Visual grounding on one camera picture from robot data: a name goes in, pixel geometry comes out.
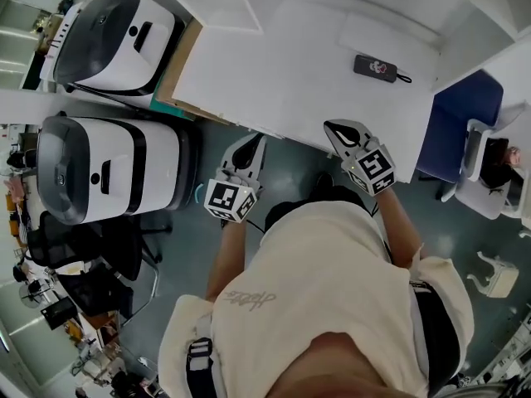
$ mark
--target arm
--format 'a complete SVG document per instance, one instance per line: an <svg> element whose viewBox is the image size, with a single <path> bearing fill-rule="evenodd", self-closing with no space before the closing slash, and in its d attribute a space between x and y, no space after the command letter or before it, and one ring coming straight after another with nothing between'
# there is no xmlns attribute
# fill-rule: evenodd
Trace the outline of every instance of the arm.
<svg viewBox="0 0 531 398"><path fill-rule="evenodd" d="M376 200L389 239L393 263L397 267L408 269L412 265L413 256L422 246L421 237L390 187L378 193Z"/></svg>
<svg viewBox="0 0 531 398"><path fill-rule="evenodd" d="M229 222L222 231L222 245L208 275L206 300L215 302L222 290L243 272L246 262L246 223Z"/></svg>

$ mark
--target white robot vacuum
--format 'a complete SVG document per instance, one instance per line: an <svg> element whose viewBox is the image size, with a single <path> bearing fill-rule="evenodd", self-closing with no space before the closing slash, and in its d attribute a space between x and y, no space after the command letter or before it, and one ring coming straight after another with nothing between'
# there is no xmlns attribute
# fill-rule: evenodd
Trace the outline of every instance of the white robot vacuum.
<svg viewBox="0 0 531 398"><path fill-rule="evenodd" d="M92 0L65 15L41 78L148 108L184 30L153 0Z"/></svg>
<svg viewBox="0 0 531 398"><path fill-rule="evenodd" d="M185 206L197 146L185 128L136 119L54 116L37 147L44 207L74 225Z"/></svg>

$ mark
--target black pants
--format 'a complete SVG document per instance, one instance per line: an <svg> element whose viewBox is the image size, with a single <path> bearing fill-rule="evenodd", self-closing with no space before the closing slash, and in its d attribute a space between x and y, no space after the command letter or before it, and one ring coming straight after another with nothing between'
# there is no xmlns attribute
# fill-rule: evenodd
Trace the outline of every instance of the black pants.
<svg viewBox="0 0 531 398"><path fill-rule="evenodd" d="M308 199L298 202L282 202L276 206L273 206L267 217L265 218L265 231L268 231L273 224L275 224L280 218L289 214L294 209L297 209L310 202L318 201L346 201L354 203L362 207L368 212L367 208L363 204L362 198L359 195L345 186L333 186L326 190L313 190Z"/></svg>

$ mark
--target cable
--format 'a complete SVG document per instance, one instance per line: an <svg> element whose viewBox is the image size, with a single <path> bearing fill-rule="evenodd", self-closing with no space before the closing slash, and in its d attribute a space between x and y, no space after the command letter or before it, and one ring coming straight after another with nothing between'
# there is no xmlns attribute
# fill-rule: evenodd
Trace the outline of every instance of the cable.
<svg viewBox="0 0 531 398"><path fill-rule="evenodd" d="M408 76L402 75L402 74L397 74L397 78L408 84L411 84L413 82L411 78L409 78Z"/></svg>
<svg viewBox="0 0 531 398"><path fill-rule="evenodd" d="M259 226L257 226L254 222L252 222L251 220L247 220L247 222L249 224L251 224L252 226L254 226L256 229L260 230L262 232L262 235L264 235L266 232L263 231Z"/></svg>

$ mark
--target cardboard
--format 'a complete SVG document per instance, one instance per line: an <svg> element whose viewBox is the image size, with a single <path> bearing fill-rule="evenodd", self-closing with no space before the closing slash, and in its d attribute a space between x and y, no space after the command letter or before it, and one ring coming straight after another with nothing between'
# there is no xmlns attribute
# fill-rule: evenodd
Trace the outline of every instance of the cardboard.
<svg viewBox="0 0 531 398"><path fill-rule="evenodd" d="M50 15L50 17L48 18L48 22L43 28L39 44L37 46L37 49L35 50L36 53L39 53L40 55L44 56L46 55L46 53L48 53L48 51L50 50L50 44L53 42L57 30L59 30L59 27L61 26L62 22L63 16Z"/></svg>
<svg viewBox="0 0 531 398"><path fill-rule="evenodd" d="M96 340L95 345L103 350L119 335L119 323L115 313L103 313L97 316L80 315L83 337L88 342Z"/></svg>
<svg viewBox="0 0 531 398"><path fill-rule="evenodd" d="M170 60L168 67L164 72L163 78L160 81L157 93L155 94L155 99L160 103L172 105L186 112L190 112L191 114L211 119L221 124L229 125L230 123L223 118L219 118L216 115L210 114L202 109L199 109L197 106L193 106L192 104L172 98L173 91L175 90L175 87L179 81L179 77L183 72L184 65L190 56L190 52L192 51L193 45L195 44L201 30L201 24L195 19L188 24L183 36L181 37L181 40L177 45L177 49L173 53L172 59Z"/></svg>

